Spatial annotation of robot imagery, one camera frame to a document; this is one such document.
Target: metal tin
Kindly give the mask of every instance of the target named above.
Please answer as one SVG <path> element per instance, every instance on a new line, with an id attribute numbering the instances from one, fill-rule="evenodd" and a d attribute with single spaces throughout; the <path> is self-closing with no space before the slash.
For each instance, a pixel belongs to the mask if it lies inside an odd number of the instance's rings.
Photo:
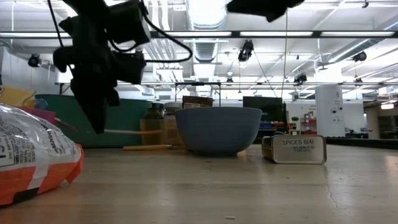
<path id="1" fill-rule="evenodd" d="M 263 137 L 262 155 L 279 164 L 324 164 L 326 140 L 318 135 Z"/>

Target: black cable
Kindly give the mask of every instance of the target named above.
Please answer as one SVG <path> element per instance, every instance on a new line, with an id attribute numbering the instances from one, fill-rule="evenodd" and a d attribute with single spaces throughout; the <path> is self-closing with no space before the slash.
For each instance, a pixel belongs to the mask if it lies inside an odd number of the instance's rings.
<path id="1" fill-rule="evenodd" d="M 285 85 L 285 79 L 286 79 L 286 58 L 287 58 L 287 23 L 288 23 L 288 18 L 287 18 L 288 11 L 286 11 L 286 36 L 285 36 L 285 55 L 284 55 L 284 79 L 282 80 L 282 90 L 280 93 L 280 97 L 283 99 L 284 98 L 284 85 Z"/>
<path id="2" fill-rule="evenodd" d="M 63 47 L 63 42 L 62 42 L 62 38 L 61 38 L 60 29 L 58 28 L 57 20 L 55 19 L 55 14 L 54 14 L 54 10 L 53 10 L 52 5 L 51 5 L 51 0 L 47 0 L 47 3 L 49 4 L 50 13 L 51 13 L 52 21 L 53 21 L 54 26 L 55 26 L 55 30 L 57 31 L 58 40 L 60 41 L 61 47 Z M 71 68 L 70 65 L 68 65 L 68 68 L 69 68 L 70 72 L 72 72 L 72 68 Z"/>
<path id="3" fill-rule="evenodd" d="M 193 56 L 193 52 L 192 50 L 186 46 L 185 44 L 181 43 L 179 40 L 177 40 L 176 38 L 166 34 L 164 31 L 162 31 L 160 28 L 158 28 L 157 26 L 155 26 L 152 21 L 149 20 L 148 18 L 148 10 L 145 7 L 145 4 L 143 2 L 143 0 L 140 0 L 140 8 L 142 11 L 142 16 L 144 17 L 145 21 L 154 29 L 156 30 L 158 33 L 162 34 L 164 37 L 168 38 L 169 40 L 171 40 L 172 42 L 176 43 L 177 45 L 181 46 L 182 48 L 184 48 L 185 50 L 188 51 L 189 56 L 183 59 L 178 59 L 178 60 L 146 60 L 146 62 L 151 62 L 151 63 L 179 63 L 179 62 L 186 62 L 187 60 L 190 60 Z M 132 47 L 128 48 L 128 49 L 120 49 L 118 46 L 116 46 L 116 44 L 114 43 L 113 40 L 109 40 L 109 42 L 111 43 L 111 46 L 117 50 L 118 52 L 121 53 L 125 53 L 125 52 L 129 52 L 133 49 L 135 49 L 138 45 L 134 44 Z"/>
<path id="4" fill-rule="evenodd" d="M 148 18 L 148 11 L 144 5 L 144 2 L 141 0 L 141 8 L 142 8 L 142 15 L 144 16 L 145 21 L 152 27 L 154 30 L 156 30 L 158 33 L 162 34 L 164 37 L 168 38 L 175 44 L 179 45 L 180 47 L 184 48 L 185 50 L 188 51 L 189 56 L 183 59 L 178 59 L 178 60 L 146 60 L 146 62 L 152 62 L 152 63 L 179 63 L 179 62 L 186 62 L 187 60 L 190 60 L 193 56 L 193 52 L 191 48 L 186 46 L 185 44 L 181 43 L 179 40 L 176 38 L 166 34 L 164 31 L 162 31 L 160 28 L 155 26 Z"/>

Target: blue bowl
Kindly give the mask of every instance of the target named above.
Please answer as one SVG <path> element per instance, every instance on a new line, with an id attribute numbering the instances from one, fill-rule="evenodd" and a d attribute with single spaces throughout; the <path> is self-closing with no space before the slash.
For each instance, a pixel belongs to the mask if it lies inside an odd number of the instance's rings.
<path id="1" fill-rule="evenodd" d="M 206 156 L 235 156 L 259 131 L 262 111 L 254 108 L 187 108 L 175 112 L 185 146 Z"/>

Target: orange bag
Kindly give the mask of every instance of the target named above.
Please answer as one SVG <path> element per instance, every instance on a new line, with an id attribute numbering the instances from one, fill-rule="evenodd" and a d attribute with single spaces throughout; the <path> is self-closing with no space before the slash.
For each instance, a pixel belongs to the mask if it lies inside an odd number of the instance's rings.
<path id="1" fill-rule="evenodd" d="M 0 103 L 0 205 L 72 183 L 83 157 L 81 146 L 56 126 Z"/>

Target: yellow object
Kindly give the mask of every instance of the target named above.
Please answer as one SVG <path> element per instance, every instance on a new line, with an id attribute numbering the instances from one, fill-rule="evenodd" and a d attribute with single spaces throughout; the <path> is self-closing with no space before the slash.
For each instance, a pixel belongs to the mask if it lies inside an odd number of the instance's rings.
<path id="1" fill-rule="evenodd" d="M 30 99 L 24 103 L 24 108 L 34 109 L 36 107 L 36 100 Z"/>
<path id="2" fill-rule="evenodd" d="M 23 106 L 35 95 L 34 91 L 19 90 L 9 86 L 0 86 L 0 103 L 10 106 Z"/>
<path id="3" fill-rule="evenodd" d="M 124 146 L 124 151 L 161 151 L 167 149 L 181 149 L 180 147 L 172 145 L 153 145 L 153 146 Z"/>

